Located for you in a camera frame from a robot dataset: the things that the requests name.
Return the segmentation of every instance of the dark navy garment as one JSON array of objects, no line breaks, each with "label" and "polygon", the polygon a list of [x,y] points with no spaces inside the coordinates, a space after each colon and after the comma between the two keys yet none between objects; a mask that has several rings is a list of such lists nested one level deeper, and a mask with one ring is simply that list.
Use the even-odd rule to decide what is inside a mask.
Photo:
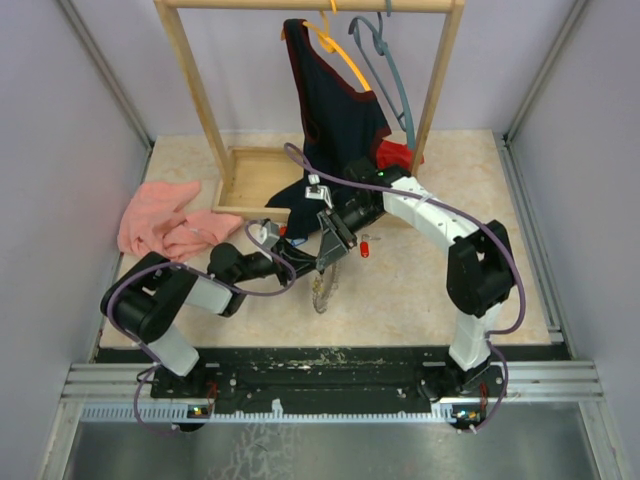
[{"label": "dark navy garment", "polygon": [[[298,90],[304,129],[305,156],[318,170],[343,176],[352,160],[367,157],[376,164],[376,151],[391,130],[373,91],[356,92],[311,47],[304,20],[284,22],[289,60]],[[333,201],[340,205],[350,189],[322,180],[331,188]],[[304,198],[309,185],[307,174],[276,193],[267,207],[290,208],[287,238],[301,238],[319,229],[316,214],[324,202]]]}]

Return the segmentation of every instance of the beige tabletop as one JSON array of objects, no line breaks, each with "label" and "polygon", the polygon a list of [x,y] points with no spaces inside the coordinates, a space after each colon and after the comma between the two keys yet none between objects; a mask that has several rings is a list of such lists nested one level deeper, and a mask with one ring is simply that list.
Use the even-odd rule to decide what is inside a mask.
[{"label": "beige tabletop", "polygon": [[[391,139],[402,140],[395,134]],[[227,145],[280,146],[285,141],[302,145],[300,134],[226,136]],[[418,178],[442,201],[457,206],[484,222],[497,219],[508,229],[516,263],[527,294],[525,322],[514,334],[494,338],[497,344],[548,344],[542,305],[520,235],[516,215],[490,131],[432,131],[425,148],[425,163]],[[156,142],[146,181],[202,181],[200,195],[188,211],[208,208],[213,202],[218,174],[204,136],[160,137]],[[455,307],[446,289],[446,258],[427,238],[411,228],[371,226],[362,233],[381,238],[370,242],[370,256],[353,251],[341,261],[338,288],[326,313],[313,309],[311,284],[315,274],[296,282],[274,298],[249,297],[231,318],[222,318],[184,306],[176,324],[195,346],[367,346],[445,345],[455,327]],[[240,251],[255,251],[242,230],[230,239]],[[301,248],[317,253],[319,238],[312,236]],[[188,264],[206,269],[209,252]],[[137,259],[125,255],[122,275]],[[243,288],[273,291],[275,279],[254,280]],[[518,294],[512,291],[498,320],[503,328],[518,313]],[[105,326],[102,347],[130,347],[131,342]]]}]

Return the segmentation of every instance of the wooden clothes rack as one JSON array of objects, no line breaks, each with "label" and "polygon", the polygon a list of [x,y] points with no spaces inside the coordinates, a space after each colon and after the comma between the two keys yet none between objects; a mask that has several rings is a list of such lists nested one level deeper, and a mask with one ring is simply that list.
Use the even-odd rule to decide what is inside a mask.
[{"label": "wooden clothes rack", "polygon": [[[440,44],[416,134],[411,171],[416,173],[433,122],[436,105],[451,57],[465,0],[393,0],[394,12],[445,14]],[[331,10],[330,0],[155,0],[156,8],[184,74],[202,129],[220,171],[213,210],[247,220],[270,218],[284,222],[289,209],[266,208],[269,198],[299,180],[301,168],[282,148],[234,147],[226,149],[211,109],[200,72],[182,25],[179,8],[243,10]],[[338,0],[339,11],[386,12],[385,0]]]}]

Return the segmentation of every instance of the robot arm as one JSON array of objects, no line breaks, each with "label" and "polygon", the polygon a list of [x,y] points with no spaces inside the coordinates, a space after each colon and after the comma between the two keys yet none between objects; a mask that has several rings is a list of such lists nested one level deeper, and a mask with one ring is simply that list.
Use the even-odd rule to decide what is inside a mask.
[{"label": "robot arm", "polygon": [[[352,162],[347,178],[360,183],[412,191],[427,199],[432,197],[408,172],[399,167],[383,171],[364,159]],[[457,307],[456,334],[449,349],[454,367],[459,371],[454,383],[465,383],[486,368],[490,355],[485,334],[491,329],[502,302],[514,281],[511,272],[493,242],[464,218],[422,200],[392,193],[355,190],[342,207],[334,208],[327,187],[308,187],[307,197],[324,200],[327,208],[318,213],[322,242],[314,257],[291,246],[281,238],[277,225],[263,223],[259,242],[289,262],[301,277],[311,271],[324,271],[357,246],[356,232],[389,213],[408,222],[448,255],[447,291]],[[510,250],[506,229],[497,221],[487,224]],[[136,335],[178,376],[186,376],[198,361],[197,351],[173,325],[182,304],[205,308],[222,315],[233,315],[242,305],[245,294],[233,286],[254,278],[275,275],[282,285],[291,280],[288,269],[263,252],[242,255],[235,246],[222,243],[211,252],[207,273],[217,280],[198,277],[186,269],[164,269],[133,282],[116,303],[114,317],[118,325]],[[115,289],[131,275],[150,265],[166,262],[150,253],[128,272],[104,296],[101,310]]]}]

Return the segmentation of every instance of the gray hanger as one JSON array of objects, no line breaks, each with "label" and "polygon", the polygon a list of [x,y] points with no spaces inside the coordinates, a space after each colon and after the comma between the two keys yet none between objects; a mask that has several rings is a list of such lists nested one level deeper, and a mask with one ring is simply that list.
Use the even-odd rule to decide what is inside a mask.
[{"label": "gray hanger", "polygon": [[[387,0],[387,16],[390,16],[390,15],[391,15],[391,0]],[[400,95],[400,102],[402,103],[401,112],[399,112],[398,109],[396,108],[395,104],[393,103],[393,100],[391,100],[391,96],[389,95],[389,92],[387,91],[386,87],[380,80],[380,76],[378,75],[378,72],[376,72],[376,70],[373,68],[371,61],[369,60],[367,55],[364,53],[364,50],[362,48],[362,42],[360,40],[360,28],[358,26],[358,20],[362,21],[369,28],[369,30],[371,30],[371,37],[373,39],[373,48],[375,48],[376,53],[378,55],[385,57],[387,60],[387,63],[389,64],[389,69],[393,74],[393,80],[395,81],[396,88],[398,89],[398,94]],[[398,72],[398,68],[396,67],[395,62],[393,61],[393,57],[391,56],[391,51],[389,50],[389,46],[387,45],[387,42],[385,42],[382,39],[383,23],[382,23],[382,15],[380,14],[380,12],[378,12],[378,25],[379,25],[379,28],[376,29],[371,24],[371,22],[367,20],[365,17],[361,15],[357,15],[353,17],[353,20],[351,20],[351,23],[349,24],[349,35],[353,35],[353,40],[356,42],[356,45],[358,46],[358,50],[360,50],[360,53],[364,57],[365,62],[367,62],[367,65],[369,66],[369,70],[371,70],[371,73],[373,73],[373,76],[375,77],[376,82],[378,82],[378,85],[380,86],[380,89],[382,90],[384,97],[387,99],[387,102],[389,103],[389,106],[391,107],[391,110],[393,111],[393,114],[395,115],[396,120],[400,125],[400,128],[402,129],[403,132],[407,134],[407,147],[409,148],[409,150],[414,150],[416,147],[416,136],[415,136],[415,130],[413,126],[413,117],[411,116],[411,108],[409,107],[409,101],[407,100],[407,93],[404,90],[404,85],[402,84],[400,73]]]}]

